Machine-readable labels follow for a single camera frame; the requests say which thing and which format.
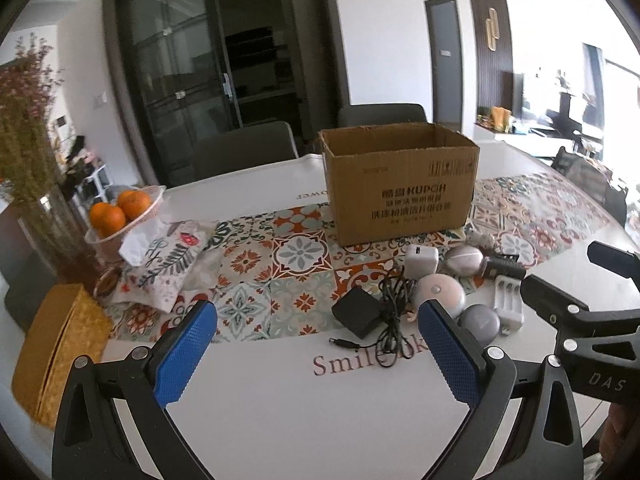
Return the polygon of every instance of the plastic basket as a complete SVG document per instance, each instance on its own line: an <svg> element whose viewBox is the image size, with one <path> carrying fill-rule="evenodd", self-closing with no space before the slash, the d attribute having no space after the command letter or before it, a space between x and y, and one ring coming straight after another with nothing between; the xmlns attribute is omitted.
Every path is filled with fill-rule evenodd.
<svg viewBox="0 0 640 480"><path fill-rule="evenodd" d="M162 195L164 194L165 189L165 186L143 187L142 191L148 193L151 200L153 200L153 203L144 213L142 213L142 215L136 218L133 222L125 225L116 234L107 238L100 239L98 233L93 228L90 228L84 235L84 241L94 248L95 254L105 264L116 264L121 262L122 256L120 256L118 251L120 250L125 234L131 231L136 225L142 224L142 222L158 216L160 205L162 203Z"/></svg>

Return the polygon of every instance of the door handle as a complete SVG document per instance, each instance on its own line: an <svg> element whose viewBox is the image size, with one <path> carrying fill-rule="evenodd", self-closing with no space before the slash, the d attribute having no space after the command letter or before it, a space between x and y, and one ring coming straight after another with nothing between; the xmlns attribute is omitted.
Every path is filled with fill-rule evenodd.
<svg viewBox="0 0 640 480"><path fill-rule="evenodd" d="M225 72L223 73L222 77L224 79L222 81L222 89L225 92L226 96L232 99L234 96L234 93L231 90L231 81L229 81L229 74Z"/></svg>

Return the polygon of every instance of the orange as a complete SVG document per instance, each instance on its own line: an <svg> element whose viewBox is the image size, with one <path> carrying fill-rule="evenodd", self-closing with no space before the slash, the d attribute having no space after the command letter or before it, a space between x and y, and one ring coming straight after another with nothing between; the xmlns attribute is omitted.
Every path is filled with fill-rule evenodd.
<svg viewBox="0 0 640 480"><path fill-rule="evenodd" d="M144 214L152 205L153 201L148 193L139 190L130 193L122 202L122 210L129 220L135 220Z"/></svg>
<svg viewBox="0 0 640 480"><path fill-rule="evenodd" d="M104 215L105 211L110 207L111 205L106 202L98 202L91 206L89 211L89 221L93 227L100 229L102 225L102 215Z"/></svg>
<svg viewBox="0 0 640 480"><path fill-rule="evenodd" d="M100 217L100 228L98 229L102 238L107 238L116 234L127 224L124 211L116 205L110 205Z"/></svg>
<svg viewBox="0 0 640 480"><path fill-rule="evenodd" d="M120 193L118 195L118 207L122 207L122 205L124 204L124 201L127 199L127 196L129 196L133 192L134 192L133 189L126 189L122 193Z"/></svg>

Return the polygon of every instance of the blue textured pad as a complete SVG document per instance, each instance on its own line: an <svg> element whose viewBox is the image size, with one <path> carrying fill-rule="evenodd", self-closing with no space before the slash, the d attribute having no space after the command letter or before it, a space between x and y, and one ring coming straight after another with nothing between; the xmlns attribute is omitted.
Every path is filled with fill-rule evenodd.
<svg viewBox="0 0 640 480"><path fill-rule="evenodd" d="M418 329L453 396L473 409L481 397L476 367L429 301L418 309Z"/></svg>
<svg viewBox="0 0 640 480"><path fill-rule="evenodd" d="M162 409L180 399L217 326L216 307L207 301L158 366L154 395Z"/></svg>

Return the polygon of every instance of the floral print bag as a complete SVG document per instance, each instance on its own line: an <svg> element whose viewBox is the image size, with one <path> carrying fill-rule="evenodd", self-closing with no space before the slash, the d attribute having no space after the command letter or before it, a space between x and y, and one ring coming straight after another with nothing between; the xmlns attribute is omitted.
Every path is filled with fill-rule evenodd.
<svg viewBox="0 0 640 480"><path fill-rule="evenodd" d="M171 312L182 284L217 222L176 222L151 242L139 267L126 266L112 303L136 302Z"/></svg>

